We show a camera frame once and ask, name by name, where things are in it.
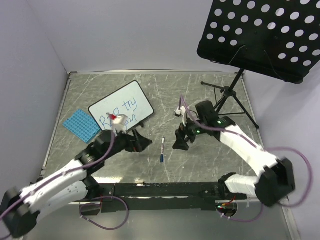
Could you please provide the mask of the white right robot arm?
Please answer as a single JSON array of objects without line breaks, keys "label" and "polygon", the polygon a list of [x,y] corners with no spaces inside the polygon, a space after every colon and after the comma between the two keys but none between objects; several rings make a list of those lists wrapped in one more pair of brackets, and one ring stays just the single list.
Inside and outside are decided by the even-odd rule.
[{"label": "white right robot arm", "polygon": [[194,143],[196,137],[207,134],[226,145],[245,161],[255,176],[229,173],[220,178],[218,193],[223,199],[234,194],[255,196],[266,207],[272,207],[296,189],[293,164],[287,158],[279,159],[274,154],[249,138],[229,117],[219,116],[213,104],[206,100],[196,106],[198,119],[191,114],[183,99],[175,110],[182,117],[175,131],[174,150],[188,151],[188,143]]}]

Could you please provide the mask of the blue studded building plate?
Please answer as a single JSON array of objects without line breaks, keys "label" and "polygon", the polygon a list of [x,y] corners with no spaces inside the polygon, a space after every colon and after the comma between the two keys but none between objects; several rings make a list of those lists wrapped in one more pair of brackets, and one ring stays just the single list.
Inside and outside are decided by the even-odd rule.
[{"label": "blue studded building plate", "polygon": [[62,125],[86,144],[101,131],[95,120],[82,109],[77,109]]}]

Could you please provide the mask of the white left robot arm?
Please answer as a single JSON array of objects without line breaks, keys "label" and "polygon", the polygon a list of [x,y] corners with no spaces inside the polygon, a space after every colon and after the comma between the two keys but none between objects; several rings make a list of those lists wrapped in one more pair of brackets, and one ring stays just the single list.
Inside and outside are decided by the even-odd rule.
[{"label": "white left robot arm", "polygon": [[7,190],[0,205],[0,219],[10,237],[20,238],[29,233],[51,199],[64,190],[70,191],[77,183],[84,183],[85,179],[104,167],[108,158],[122,151],[141,153],[152,144],[152,140],[136,130],[132,132],[132,135],[124,132],[114,134],[111,130],[104,130],[59,171],[24,189]]}]

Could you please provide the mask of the small black-framed whiteboard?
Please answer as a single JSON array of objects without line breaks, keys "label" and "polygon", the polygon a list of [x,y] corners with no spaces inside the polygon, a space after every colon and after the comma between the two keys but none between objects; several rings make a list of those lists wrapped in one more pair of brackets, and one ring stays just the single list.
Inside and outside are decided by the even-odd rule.
[{"label": "small black-framed whiteboard", "polygon": [[140,84],[134,80],[88,108],[101,130],[110,130],[114,116],[126,115],[125,130],[130,130],[154,114],[155,110]]}]

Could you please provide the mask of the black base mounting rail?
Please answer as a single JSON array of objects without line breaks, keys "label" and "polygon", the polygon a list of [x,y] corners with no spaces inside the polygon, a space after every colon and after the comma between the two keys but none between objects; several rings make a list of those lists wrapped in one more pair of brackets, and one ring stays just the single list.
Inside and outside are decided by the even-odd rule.
[{"label": "black base mounting rail", "polygon": [[81,199],[83,203],[102,200],[102,212],[114,213],[126,208],[119,200],[122,199],[130,211],[151,210],[184,210],[200,209],[215,211],[216,203],[222,201],[246,200],[242,193],[230,193],[218,182],[171,182],[171,183],[101,183],[89,194],[89,198]]}]

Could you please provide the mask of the white whiteboard marker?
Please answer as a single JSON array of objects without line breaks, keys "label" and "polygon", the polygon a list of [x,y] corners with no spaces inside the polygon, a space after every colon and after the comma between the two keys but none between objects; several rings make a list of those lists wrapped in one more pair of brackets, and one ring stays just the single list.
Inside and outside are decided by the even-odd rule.
[{"label": "white whiteboard marker", "polygon": [[162,141],[161,141],[161,157],[164,157],[164,151],[165,151],[165,137],[162,137]]}]

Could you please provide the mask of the black perforated music stand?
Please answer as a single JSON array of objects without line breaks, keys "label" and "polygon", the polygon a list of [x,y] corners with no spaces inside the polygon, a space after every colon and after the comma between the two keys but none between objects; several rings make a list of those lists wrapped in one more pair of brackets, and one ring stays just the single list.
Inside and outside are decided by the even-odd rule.
[{"label": "black perforated music stand", "polygon": [[299,85],[320,60],[317,0],[215,0],[200,58]]}]

